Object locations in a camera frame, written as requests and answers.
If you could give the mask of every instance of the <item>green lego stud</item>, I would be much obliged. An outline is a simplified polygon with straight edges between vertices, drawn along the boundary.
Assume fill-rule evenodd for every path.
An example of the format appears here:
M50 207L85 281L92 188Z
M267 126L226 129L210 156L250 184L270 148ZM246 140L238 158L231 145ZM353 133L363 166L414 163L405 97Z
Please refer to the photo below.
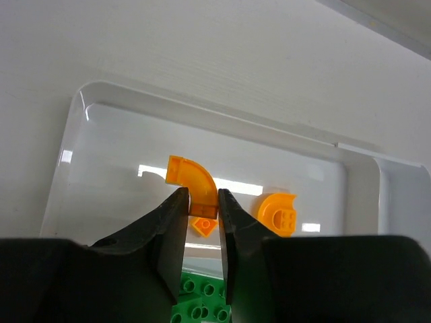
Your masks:
M216 291L215 287L209 282L205 282L203 284L202 292L205 296L212 296L214 294L214 291Z
M218 322L225 322L229 317L229 313L224 308L218 308L215 310L214 316Z
M205 306L205 304L202 304L202 308L201 309L202 309L201 318L207 318L208 314L209 314L209 310Z
M197 306L191 306L189 309L189 315L192 319L198 320L201 318L202 309Z
M181 323L182 320L183 317L181 316L181 314L175 313L174 315L172 315L170 323Z
M195 290L195 282L193 282L192 278L185 276L184 279L181 280L181 291L184 293L192 293Z

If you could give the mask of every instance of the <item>white table surface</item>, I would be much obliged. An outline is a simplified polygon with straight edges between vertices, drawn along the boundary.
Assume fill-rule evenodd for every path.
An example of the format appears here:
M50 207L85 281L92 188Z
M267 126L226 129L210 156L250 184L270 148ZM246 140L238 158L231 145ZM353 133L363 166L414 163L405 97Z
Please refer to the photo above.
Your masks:
M313 0L0 1L0 236L37 236L70 100L144 84L431 169L431 61Z

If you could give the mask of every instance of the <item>orange lego piece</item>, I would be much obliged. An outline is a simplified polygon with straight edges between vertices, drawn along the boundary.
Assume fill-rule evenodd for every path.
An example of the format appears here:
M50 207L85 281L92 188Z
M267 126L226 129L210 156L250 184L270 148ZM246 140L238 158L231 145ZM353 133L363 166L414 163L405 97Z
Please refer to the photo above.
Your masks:
M166 183L189 188L191 197L189 215L217 219L217 187L204 167L193 160L169 156Z
M217 220L204 219L202 217L197 217L191 222L193 229L205 238L208 238L211 235L211 232L217 227L217 224Z
M275 234L290 237L296 229L295 194L269 195L259 207L257 219Z

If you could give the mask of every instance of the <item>transparent tray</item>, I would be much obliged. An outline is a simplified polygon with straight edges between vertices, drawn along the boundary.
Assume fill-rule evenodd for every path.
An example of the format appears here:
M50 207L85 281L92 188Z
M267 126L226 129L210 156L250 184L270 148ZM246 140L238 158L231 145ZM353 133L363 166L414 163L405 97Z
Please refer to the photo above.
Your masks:
M431 250L431 185L422 165L101 81L72 101L40 235L92 244L145 215L176 189L164 183L169 155L201 164L252 215L262 194L297 194L294 236L405 234ZM218 229L202 238L189 228L185 255L220 259Z

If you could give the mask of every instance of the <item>white surface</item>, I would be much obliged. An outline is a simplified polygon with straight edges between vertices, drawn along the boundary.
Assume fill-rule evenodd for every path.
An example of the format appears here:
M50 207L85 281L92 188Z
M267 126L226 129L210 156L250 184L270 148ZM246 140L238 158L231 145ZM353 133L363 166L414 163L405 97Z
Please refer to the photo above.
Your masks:
M2 236L37 236L70 99L91 79L431 166L431 62L314 1L3 1L0 44Z
M431 1L318 1L419 55L431 59Z
M218 259L186 257L183 260L183 270L223 278L222 261Z
M431 250L431 238L416 228L431 225L430 175L420 164L328 145L278 122L171 95L106 82L76 93L41 236L91 245L155 209L175 189L164 183L172 154L204 165L254 216L267 194L297 194L295 236L377 234L385 222L387 233L407 234ZM400 220L407 209L417 224ZM188 256L220 257L218 229L202 238L189 228L186 241Z

